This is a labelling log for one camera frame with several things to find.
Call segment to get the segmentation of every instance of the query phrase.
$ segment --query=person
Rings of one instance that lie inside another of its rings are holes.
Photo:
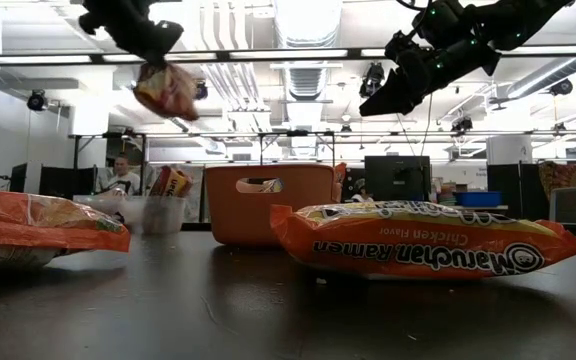
[[[114,170],[115,175],[108,181],[109,188],[120,188],[128,195],[139,195],[141,179],[139,178],[139,175],[130,171],[126,154],[121,153],[117,156],[115,159]]]
[[[351,197],[353,202],[373,202],[374,200],[366,193],[366,180],[359,179],[355,182],[355,195]]]

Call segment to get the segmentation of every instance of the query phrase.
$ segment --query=ramen package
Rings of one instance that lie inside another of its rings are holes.
[[[127,252],[130,233],[88,206],[0,191],[0,267],[42,266],[85,250]]]
[[[194,105],[196,82],[178,66],[167,64],[160,69],[141,65],[133,93],[137,101],[161,117],[199,118]]]
[[[425,202],[274,205],[282,246],[315,268],[368,278],[475,279],[528,273],[576,255],[563,226]]]
[[[192,179],[181,170],[170,166],[161,168],[161,173],[152,189],[150,196],[176,196],[184,197],[192,187]]]

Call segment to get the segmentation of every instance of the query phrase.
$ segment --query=orange plastic bin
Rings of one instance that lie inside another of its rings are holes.
[[[225,166],[206,169],[212,233],[222,244],[279,246],[270,229],[270,205],[300,209],[334,203],[334,170],[323,165]],[[281,191],[242,193],[243,179],[281,179]]]

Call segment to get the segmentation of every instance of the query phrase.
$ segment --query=man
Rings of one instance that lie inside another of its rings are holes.
[[[139,175],[130,171],[128,157],[121,153],[115,159],[115,176],[110,178],[108,185],[110,189],[121,188],[128,195],[139,195],[141,179]]]

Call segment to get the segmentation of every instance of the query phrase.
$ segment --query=blue container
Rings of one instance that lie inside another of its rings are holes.
[[[497,207],[501,205],[501,192],[460,192],[455,193],[457,205],[463,207]]]

